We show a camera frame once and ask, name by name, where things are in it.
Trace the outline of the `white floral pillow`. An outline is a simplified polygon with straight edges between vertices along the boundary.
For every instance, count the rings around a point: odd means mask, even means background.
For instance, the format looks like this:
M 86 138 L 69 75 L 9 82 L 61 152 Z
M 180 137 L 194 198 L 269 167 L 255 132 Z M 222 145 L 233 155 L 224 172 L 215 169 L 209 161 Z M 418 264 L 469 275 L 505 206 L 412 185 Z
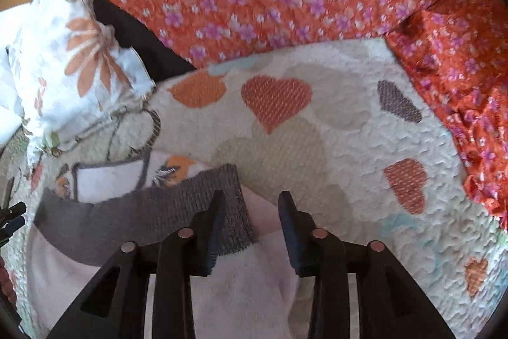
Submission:
M 30 165 L 70 150 L 155 87 L 139 54 L 97 20 L 93 1 L 32 0 L 7 45 Z

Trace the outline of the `white heart-patterned quilt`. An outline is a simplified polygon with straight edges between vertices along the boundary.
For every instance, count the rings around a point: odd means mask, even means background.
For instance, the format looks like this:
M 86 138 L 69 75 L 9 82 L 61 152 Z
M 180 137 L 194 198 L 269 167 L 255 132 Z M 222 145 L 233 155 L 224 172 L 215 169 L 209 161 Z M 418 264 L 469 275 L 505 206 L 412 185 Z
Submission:
M 226 254 L 194 279 L 199 338 L 304 338 L 312 282 L 288 263 L 277 213 L 289 191 L 342 240 L 385 243 L 458 338 L 507 289 L 507 240 L 468 199 L 450 132 L 378 39 L 301 46 L 173 78 L 30 172 L 22 134 L 1 159 L 26 225 L 3 251 L 22 326 L 44 338 L 133 223 L 136 190 L 240 184 Z

